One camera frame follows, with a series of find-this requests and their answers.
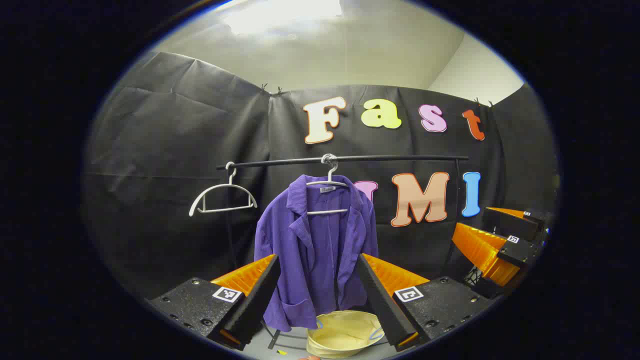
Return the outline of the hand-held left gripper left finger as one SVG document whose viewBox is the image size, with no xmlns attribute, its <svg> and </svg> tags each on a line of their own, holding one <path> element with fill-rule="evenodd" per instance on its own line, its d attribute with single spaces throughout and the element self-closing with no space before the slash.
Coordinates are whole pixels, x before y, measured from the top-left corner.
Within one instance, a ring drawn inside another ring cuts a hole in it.
<svg viewBox="0 0 640 360">
<path fill-rule="evenodd" d="M 261 328 L 280 276 L 281 260 L 270 254 L 213 280 L 188 278 L 146 302 L 188 333 L 242 351 Z"/>
</svg>

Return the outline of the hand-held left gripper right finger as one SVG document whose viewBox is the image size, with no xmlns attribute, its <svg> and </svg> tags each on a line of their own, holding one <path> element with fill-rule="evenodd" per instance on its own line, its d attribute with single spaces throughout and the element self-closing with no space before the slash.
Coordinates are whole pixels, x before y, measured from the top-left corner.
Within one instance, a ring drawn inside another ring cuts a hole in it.
<svg viewBox="0 0 640 360">
<path fill-rule="evenodd" d="M 398 352 L 454 333 L 497 301 L 450 276 L 428 280 L 365 253 L 356 269 L 388 343 Z"/>
</svg>

